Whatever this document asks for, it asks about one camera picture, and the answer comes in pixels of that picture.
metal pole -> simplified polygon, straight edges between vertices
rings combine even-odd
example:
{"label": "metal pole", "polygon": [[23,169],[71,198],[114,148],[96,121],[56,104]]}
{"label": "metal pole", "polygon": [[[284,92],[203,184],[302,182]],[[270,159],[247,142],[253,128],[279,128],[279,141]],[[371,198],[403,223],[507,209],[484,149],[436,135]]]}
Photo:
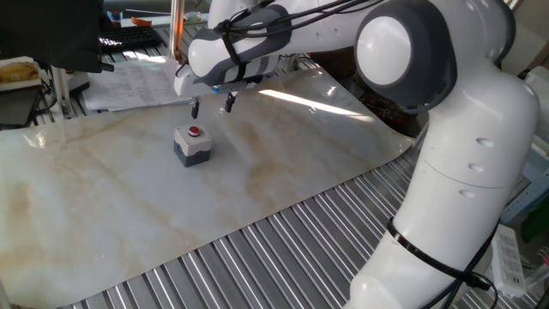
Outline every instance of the metal pole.
{"label": "metal pole", "polygon": [[172,0],[172,24],[170,26],[170,58],[184,62],[181,52],[183,44],[183,23],[184,23],[185,0]]}

paper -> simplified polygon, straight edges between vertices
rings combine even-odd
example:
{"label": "paper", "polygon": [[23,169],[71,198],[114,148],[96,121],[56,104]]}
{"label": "paper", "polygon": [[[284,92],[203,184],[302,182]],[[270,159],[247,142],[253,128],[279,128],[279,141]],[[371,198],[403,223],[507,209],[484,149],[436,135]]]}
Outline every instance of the paper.
{"label": "paper", "polygon": [[87,109],[122,110],[183,101],[173,89],[176,60],[151,57],[114,64],[114,72],[90,73],[82,92]]}

keyboard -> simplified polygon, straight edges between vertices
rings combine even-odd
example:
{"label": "keyboard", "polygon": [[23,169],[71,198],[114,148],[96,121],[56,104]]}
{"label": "keyboard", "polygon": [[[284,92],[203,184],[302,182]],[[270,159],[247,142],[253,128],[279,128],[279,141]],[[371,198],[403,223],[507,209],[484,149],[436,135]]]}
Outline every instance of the keyboard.
{"label": "keyboard", "polygon": [[102,52],[120,52],[162,44],[152,27],[121,27],[100,33]]}

emergency stop button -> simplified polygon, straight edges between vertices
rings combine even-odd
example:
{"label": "emergency stop button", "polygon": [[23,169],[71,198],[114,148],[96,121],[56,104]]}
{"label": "emergency stop button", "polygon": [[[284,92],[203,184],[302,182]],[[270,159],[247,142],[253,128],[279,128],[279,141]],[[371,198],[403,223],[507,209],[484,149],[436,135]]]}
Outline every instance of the emergency stop button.
{"label": "emergency stop button", "polygon": [[194,125],[191,126],[191,127],[189,128],[189,135],[190,135],[190,136],[193,136],[193,137],[199,136],[199,135],[200,135],[200,128],[197,127],[197,126],[194,126]]}

metal grating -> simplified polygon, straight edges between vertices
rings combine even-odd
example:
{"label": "metal grating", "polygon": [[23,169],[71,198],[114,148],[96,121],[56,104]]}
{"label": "metal grating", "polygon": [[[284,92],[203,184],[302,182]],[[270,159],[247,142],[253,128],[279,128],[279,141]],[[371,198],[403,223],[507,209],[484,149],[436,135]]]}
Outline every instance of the metal grating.
{"label": "metal grating", "polygon": [[[198,27],[185,28],[186,45]],[[158,30],[167,42],[169,27]],[[106,61],[126,61],[138,52],[107,55]],[[166,54],[166,46],[144,53]],[[308,59],[299,64],[302,70],[316,67]],[[284,73],[278,69],[276,74]],[[96,113],[81,98],[71,103],[74,117]],[[56,119],[46,115],[37,121]],[[416,158],[412,148],[382,167],[58,309],[341,308],[351,280],[401,205]],[[492,293],[473,290],[454,308],[487,309],[492,301]],[[531,293],[503,297],[497,308],[533,308],[537,301]]]}

